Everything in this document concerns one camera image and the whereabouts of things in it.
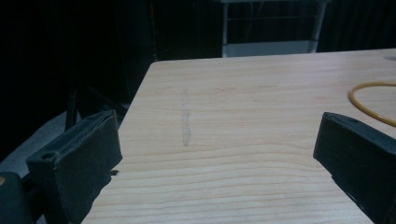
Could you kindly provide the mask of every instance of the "dark background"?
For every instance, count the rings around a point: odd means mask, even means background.
[[[315,12],[316,1],[235,4],[234,17]],[[304,39],[312,18],[230,23],[231,42]],[[131,103],[149,65],[221,56],[222,7],[211,0],[13,0],[0,4],[0,160],[67,108],[71,86]],[[392,0],[333,0],[318,52],[396,47]],[[84,115],[98,101],[81,91]]]

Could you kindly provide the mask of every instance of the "wood grain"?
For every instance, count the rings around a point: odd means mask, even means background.
[[[120,127],[120,172],[84,223],[370,223],[312,154],[325,111],[396,137],[347,99],[394,81],[395,55],[154,63]],[[394,115],[395,91],[380,91],[357,97]]]

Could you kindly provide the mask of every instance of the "scratch on table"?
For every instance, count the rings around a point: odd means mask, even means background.
[[[187,147],[190,143],[191,130],[190,130],[190,111],[188,105],[190,102],[189,92],[184,90],[181,93],[182,105],[181,105],[181,119],[182,119],[182,134],[183,134],[183,146]]]

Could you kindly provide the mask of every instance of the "yellow cable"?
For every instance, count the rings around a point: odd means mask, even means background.
[[[373,110],[367,108],[366,106],[362,105],[356,98],[355,98],[355,91],[358,91],[360,89],[363,88],[367,88],[367,87],[375,87],[375,86],[391,86],[391,87],[396,87],[396,83],[390,83],[390,82],[367,82],[367,83],[362,83],[358,86],[356,86],[355,88],[353,88],[349,94],[349,100],[350,102],[356,106],[359,110],[361,110],[362,112],[366,113],[367,115],[381,120],[384,123],[387,123],[388,125],[391,125],[393,127],[396,127],[396,120],[393,119],[389,119],[387,117],[384,117],[380,114],[375,113]]]

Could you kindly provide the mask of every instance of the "wooden table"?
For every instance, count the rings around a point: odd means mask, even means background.
[[[123,161],[84,223],[371,223],[312,157],[325,111],[395,81],[396,49],[154,63],[121,127]],[[393,119],[395,88],[360,90]]]

